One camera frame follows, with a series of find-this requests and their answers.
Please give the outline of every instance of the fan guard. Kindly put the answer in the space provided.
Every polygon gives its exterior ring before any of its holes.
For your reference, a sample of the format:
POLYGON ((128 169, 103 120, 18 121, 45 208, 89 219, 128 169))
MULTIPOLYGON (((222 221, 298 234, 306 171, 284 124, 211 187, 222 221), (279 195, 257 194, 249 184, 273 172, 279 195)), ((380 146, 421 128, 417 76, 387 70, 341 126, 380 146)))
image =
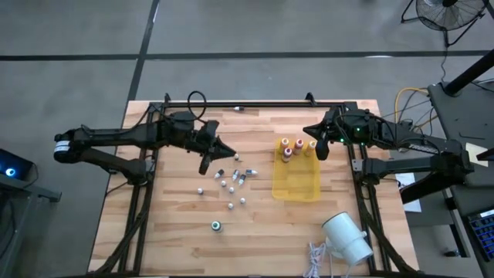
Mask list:
POLYGON ((418 19, 430 29, 452 31, 468 25, 486 8, 483 0, 417 0, 418 19))

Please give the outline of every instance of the white lamp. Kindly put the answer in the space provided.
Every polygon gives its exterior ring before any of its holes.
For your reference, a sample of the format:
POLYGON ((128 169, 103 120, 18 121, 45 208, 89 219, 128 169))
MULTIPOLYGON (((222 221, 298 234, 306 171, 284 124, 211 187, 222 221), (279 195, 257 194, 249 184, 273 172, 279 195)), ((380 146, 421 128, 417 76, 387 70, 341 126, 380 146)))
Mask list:
POLYGON ((326 233, 326 246, 331 255, 345 259, 348 266, 362 263, 374 253, 361 232, 347 212, 341 212, 323 223, 326 233))

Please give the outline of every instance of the white cable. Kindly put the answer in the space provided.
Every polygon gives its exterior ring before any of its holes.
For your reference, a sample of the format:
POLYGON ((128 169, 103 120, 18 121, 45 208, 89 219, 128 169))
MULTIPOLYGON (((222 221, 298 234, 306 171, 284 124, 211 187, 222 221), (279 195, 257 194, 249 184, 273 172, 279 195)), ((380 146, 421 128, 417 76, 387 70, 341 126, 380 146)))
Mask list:
POLYGON ((345 278, 348 278, 348 275, 350 275, 350 270, 352 269, 352 266, 348 266, 347 274, 345 274, 345 278))
POLYGON ((326 252, 326 244, 323 243, 319 247, 315 247, 314 244, 311 242, 309 243, 310 247, 310 268, 303 273, 304 278, 319 278, 319 268, 321 267, 321 263, 324 260, 324 253, 326 252))

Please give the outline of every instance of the yellow cable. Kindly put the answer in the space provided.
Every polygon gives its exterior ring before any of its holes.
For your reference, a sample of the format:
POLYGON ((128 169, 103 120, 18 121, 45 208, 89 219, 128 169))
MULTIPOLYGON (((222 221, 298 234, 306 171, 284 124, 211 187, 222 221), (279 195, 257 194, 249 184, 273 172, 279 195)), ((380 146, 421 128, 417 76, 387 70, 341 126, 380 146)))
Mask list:
POLYGON ((408 90, 414 90, 414 91, 418 91, 418 92, 421 92, 423 94, 425 94, 426 96, 429 95, 429 92, 427 90, 423 90, 423 89, 420 89, 420 88, 414 88, 414 87, 405 87, 403 89, 401 89, 398 94, 396 95, 396 98, 394 99, 394 122, 397 123, 398 122, 398 101, 400 100, 400 96, 403 92, 405 91, 408 91, 408 90))

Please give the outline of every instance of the blue light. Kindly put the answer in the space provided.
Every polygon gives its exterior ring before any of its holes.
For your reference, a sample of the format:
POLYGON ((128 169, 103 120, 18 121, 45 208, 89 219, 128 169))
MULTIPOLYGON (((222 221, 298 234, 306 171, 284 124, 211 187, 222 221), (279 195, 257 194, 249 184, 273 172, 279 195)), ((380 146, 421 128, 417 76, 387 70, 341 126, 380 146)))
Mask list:
POLYGON ((12 169, 12 168, 8 168, 7 170, 5 170, 5 174, 8 176, 8 177, 12 177, 13 175, 15 175, 15 170, 12 169))

